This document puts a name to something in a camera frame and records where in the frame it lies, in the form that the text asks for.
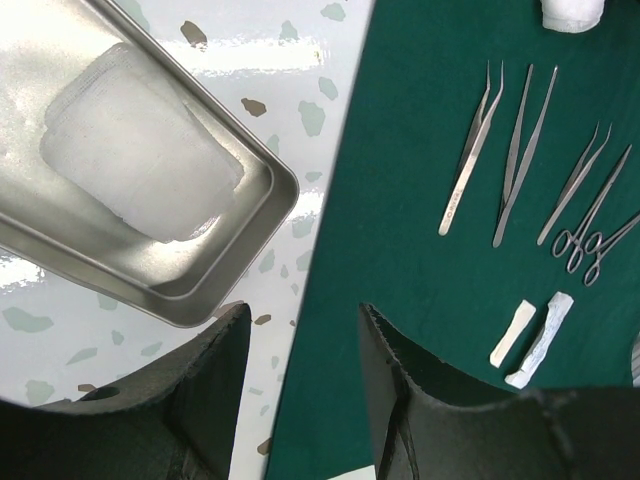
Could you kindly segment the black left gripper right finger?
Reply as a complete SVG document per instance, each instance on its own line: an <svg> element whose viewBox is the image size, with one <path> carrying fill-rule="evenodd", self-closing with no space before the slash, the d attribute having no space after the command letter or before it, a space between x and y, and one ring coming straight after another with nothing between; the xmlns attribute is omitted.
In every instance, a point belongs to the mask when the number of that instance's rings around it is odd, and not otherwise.
<svg viewBox="0 0 640 480"><path fill-rule="evenodd" d="M359 307L379 479L636 479L636 388L511 392L442 361Z"/></svg>

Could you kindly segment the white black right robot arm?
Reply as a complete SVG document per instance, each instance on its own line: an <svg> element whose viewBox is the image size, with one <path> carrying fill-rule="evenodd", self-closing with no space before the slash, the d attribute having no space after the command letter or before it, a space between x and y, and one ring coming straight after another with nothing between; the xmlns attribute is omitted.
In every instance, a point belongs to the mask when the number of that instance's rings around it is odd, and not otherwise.
<svg viewBox="0 0 640 480"><path fill-rule="evenodd" d="M637 335L631 351L630 373L634 388L640 387L640 334Z"/></svg>

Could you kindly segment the white gauze pad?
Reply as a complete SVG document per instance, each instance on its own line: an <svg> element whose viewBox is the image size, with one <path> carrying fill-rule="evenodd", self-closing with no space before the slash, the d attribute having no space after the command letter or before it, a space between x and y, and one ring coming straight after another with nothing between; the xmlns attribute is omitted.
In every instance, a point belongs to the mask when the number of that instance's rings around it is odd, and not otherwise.
<svg viewBox="0 0 640 480"><path fill-rule="evenodd" d="M560 33L579 34L598 25L604 0L541 0L542 25Z"/></svg>
<svg viewBox="0 0 640 480"><path fill-rule="evenodd" d="M86 67L47 107L41 149L121 147L136 136L165 133L195 119L160 68L118 43Z"/></svg>
<svg viewBox="0 0 640 480"><path fill-rule="evenodd" d="M125 223L160 241L187 240L233 202L241 163L194 119L121 147L41 149L45 162Z"/></svg>

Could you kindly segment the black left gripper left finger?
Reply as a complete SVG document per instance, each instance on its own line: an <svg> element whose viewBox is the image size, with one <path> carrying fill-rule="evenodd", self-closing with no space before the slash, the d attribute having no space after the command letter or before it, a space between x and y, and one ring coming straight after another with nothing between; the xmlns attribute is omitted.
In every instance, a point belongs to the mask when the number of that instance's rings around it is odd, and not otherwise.
<svg viewBox="0 0 640 480"><path fill-rule="evenodd" d="M2 478L228 478L250 335L250 307L238 303L186 344L77 401L2 402Z"/></svg>

